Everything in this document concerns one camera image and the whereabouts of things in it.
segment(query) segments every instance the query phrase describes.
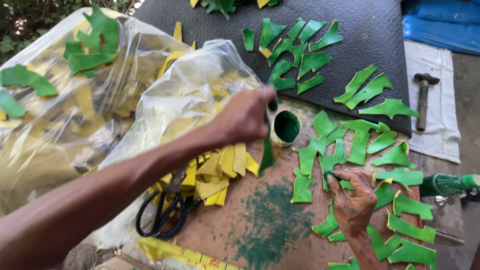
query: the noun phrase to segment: paint can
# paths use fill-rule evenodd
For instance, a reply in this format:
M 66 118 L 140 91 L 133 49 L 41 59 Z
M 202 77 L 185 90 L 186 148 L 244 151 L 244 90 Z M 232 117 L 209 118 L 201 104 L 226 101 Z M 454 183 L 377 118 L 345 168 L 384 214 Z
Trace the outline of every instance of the paint can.
M 279 112 L 272 122 L 270 139 L 280 147 L 288 147 L 300 134 L 300 129 L 300 118 L 294 113 L 284 110 Z

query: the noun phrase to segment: hand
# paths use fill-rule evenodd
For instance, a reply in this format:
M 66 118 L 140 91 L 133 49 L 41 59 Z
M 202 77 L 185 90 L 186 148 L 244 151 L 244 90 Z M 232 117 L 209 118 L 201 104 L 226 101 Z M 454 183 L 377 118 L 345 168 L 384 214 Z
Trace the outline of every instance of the hand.
M 349 181 L 355 189 L 346 198 L 340 182 L 329 175 L 327 182 L 333 192 L 333 213 L 340 230 L 347 240 L 367 236 L 367 225 L 377 204 L 377 195 L 372 190 L 372 174 L 359 169 L 332 171 L 338 178 Z
M 231 98 L 212 124 L 215 130 L 225 133 L 227 145 L 267 138 L 265 113 L 267 104 L 275 98 L 276 92 L 270 86 L 242 90 Z

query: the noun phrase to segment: green bottle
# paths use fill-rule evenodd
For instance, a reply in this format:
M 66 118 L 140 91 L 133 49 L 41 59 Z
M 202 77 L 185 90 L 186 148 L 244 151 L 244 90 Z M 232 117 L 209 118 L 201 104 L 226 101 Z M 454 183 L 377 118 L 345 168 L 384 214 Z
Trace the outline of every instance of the green bottle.
M 469 188 L 480 188 L 480 175 L 434 174 L 423 178 L 423 183 L 420 185 L 420 197 L 453 196 Z

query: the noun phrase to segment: clear plastic bag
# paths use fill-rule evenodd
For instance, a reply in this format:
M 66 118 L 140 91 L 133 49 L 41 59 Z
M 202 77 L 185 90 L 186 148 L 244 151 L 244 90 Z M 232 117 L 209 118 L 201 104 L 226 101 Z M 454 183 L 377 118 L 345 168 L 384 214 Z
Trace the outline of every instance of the clear plastic bag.
M 59 93 L 46 98 L 31 87 L 1 88 L 27 114 L 0 121 L 0 216 L 98 165 L 130 129 L 140 95 L 154 83 L 167 56 L 193 51 L 138 19 L 102 9 L 119 22 L 118 56 L 96 68 L 98 76 L 72 76 L 63 58 L 65 41 L 90 30 L 84 12 L 92 9 L 75 11 L 0 67 L 23 64 Z
M 135 157 L 185 134 L 213 118 L 240 89 L 260 85 L 230 40 L 205 42 L 201 49 L 175 61 L 140 98 L 135 123 L 98 167 L 99 170 Z M 144 194 L 121 214 L 93 233 L 98 248 L 110 248 L 138 237 L 134 220 Z M 146 209 L 147 225 L 155 208 Z

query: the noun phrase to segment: green plant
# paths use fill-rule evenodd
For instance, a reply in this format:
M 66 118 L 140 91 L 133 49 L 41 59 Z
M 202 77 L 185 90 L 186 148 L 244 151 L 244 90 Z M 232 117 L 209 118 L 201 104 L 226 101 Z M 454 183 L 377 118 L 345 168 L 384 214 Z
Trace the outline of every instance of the green plant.
M 130 13 L 135 0 L 0 0 L 0 64 L 82 7 Z

